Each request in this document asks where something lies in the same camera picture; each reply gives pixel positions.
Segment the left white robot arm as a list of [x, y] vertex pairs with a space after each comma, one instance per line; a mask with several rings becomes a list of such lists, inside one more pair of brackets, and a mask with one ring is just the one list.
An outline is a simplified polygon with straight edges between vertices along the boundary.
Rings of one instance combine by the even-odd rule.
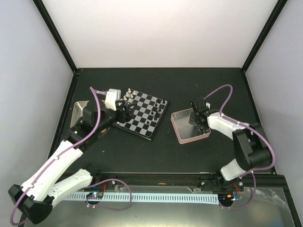
[[136, 106], [136, 103], [125, 100], [116, 100], [112, 108], [102, 101], [96, 104], [96, 107], [91, 104], [84, 107], [82, 116], [70, 128], [66, 138], [32, 177], [21, 185], [14, 184], [9, 188], [8, 194], [14, 203], [11, 225], [18, 226], [14, 222], [16, 210], [20, 210], [33, 224], [39, 224], [68, 195], [88, 186], [96, 189], [101, 185], [101, 176], [90, 164], [72, 176], [59, 180], [67, 168], [98, 140], [103, 130], [114, 123], [130, 121]]

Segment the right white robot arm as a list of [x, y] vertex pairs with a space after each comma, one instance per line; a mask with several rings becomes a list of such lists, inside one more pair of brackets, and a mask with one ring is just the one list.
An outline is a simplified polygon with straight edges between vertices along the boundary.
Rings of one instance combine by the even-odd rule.
[[210, 109], [202, 97], [191, 101], [191, 106], [193, 111], [189, 124], [196, 126], [203, 135], [215, 130], [233, 141], [234, 159], [215, 175], [218, 190], [226, 191], [236, 178], [246, 172], [273, 163], [273, 151], [260, 124], [251, 125], [231, 119], [218, 110]]

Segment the pink metal tin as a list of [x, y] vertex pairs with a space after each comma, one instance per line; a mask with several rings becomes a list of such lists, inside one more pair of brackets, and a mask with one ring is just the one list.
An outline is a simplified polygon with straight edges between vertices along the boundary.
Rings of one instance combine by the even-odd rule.
[[171, 122], [179, 144], [190, 143], [209, 137], [211, 130], [201, 130], [196, 123], [190, 124], [193, 109], [185, 109], [171, 114]]

